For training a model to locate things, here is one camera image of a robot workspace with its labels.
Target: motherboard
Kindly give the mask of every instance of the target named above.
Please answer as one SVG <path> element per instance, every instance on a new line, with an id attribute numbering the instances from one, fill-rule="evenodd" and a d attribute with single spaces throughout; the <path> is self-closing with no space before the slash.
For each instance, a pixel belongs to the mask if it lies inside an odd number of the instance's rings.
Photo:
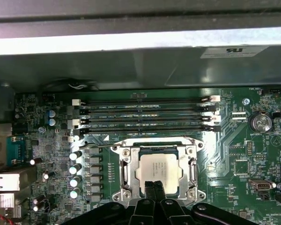
<path id="1" fill-rule="evenodd" d="M 7 165 L 37 170 L 30 224 L 127 206 L 161 180 L 187 207 L 281 225 L 281 89 L 18 94 L 12 134 Z"/>

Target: white label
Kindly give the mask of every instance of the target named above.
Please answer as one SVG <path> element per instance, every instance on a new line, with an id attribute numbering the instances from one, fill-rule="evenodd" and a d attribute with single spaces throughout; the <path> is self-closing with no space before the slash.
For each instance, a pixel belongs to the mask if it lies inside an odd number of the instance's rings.
<path id="1" fill-rule="evenodd" d="M 181 168 L 174 154 L 147 154 L 140 157 L 140 167 L 135 176 L 140 180 L 140 189 L 145 193 L 145 181 L 158 181 L 163 183 L 166 194 L 175 194 L 181 178 Z"/>
<path id="2" fill-rule="evenodd" d="M 267 48 L 268 46 L 207 48 L 201 59 L 253 57 Z"/>

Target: green circuit board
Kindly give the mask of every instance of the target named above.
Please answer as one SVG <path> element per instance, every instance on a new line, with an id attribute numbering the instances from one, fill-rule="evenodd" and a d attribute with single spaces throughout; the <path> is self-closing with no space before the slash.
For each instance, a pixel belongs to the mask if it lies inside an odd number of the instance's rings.
<path id="1" fill-rule="evenodd" d="M 99 116 L 107 122 L 97 123 L 91 132 L 81 132 L 69 128 L 68 121 L 81 119 L 80 110 L 72 106 L 72 99 L 88 101 L 129 101 L 131 99 L 182 99 L 203 96 L 221 96 L 216 103 L 221 121 L 221 132 L 200 130 L 166 130 L 145 133 L 121 132 L 120 125 L 108 123 L 108 115 Z M 169 108 L 179 108 L 175 103 Z M 105 105 L 100 109 L 110 109 Z M 281 118 L 272 119 L 273 127 L 265 133 L 256 133 L 248 125 L 249 117 L 256 112 L 270 117 L 281 112 L 281 90 L 268 91 L 263 88 L 214 88 L 214 89 L 172 89 L 172 90 L 117 90 L 80 93 L 45 93 L 39 95 L 18 94 L 15 100 L 15 123 L 13 135 L 25 134 L 26 154 L 41 157 L 37 165 L 38 180 L 32 185 L 32 197 L 40 194 L 54 194 L 56 208 L 49 213 L 31 212 L 31 224 L 50 224 L 67 221 L 93 208 L 111 201 L 113 193 L 119 190 L 118 154 L 110 148 L 102 148 L 92 155 L 87 150 L 83 154 L 82 166 L 89 159 L 97 158 L 100 164 L 100 197 L 95 200 L 90 191 L 88 171 L 83 170 L 82 192 L 76 199 L 70 197 L 73 187 L 69 181 L 73 175 L 69 168 L 74 164 L 69 154 L 75 142 L 109 145 L 126 138 L 188 136 L 204 142 L 204 149 L 198 152 L 198 187 L 207 194 L 204 202 L 240 215 L 259 225 L 281 225 L 281 204 L 274 195 L 281 194 L 276 188 L 269 191 L 263 200 L 250 185 L 250 179 L 270 180 L 281 183 Z M 164 122 L 161 126 L 183 127 L 191 122 Z M 54 171 L 55 176 L 44 182 L 44 171 Z"/>

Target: red wire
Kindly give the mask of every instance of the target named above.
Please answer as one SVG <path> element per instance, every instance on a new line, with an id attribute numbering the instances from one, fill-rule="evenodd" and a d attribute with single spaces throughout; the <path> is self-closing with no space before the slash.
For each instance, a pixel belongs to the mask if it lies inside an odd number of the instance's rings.
<path id="1" fill-rule="evenodd" d="M 15 223 L 13 221 L 11 221 L 10 219 L 7 219 L 6 217 L 4 217 L 2 215 L 0 215 L 0 219 L 8 222 L 10 225 L 15 225 Z"/>

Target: cpu socket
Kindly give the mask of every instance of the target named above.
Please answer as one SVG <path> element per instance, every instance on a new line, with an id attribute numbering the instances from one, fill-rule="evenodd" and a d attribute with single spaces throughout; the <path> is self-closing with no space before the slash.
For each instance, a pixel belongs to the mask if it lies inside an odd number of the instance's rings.
<path id="1" fill-rule="evenodd" d="M 111 151 L 119 154 L 120 190 L 114 202 L 128 206 L 144 196 L 145 181 L 163 183 L 168 198 L 185 205 L 206 198 L 198 190 L 197 152 L 203 142 L 190 137 L 128 138 L 114 143 Z"/>

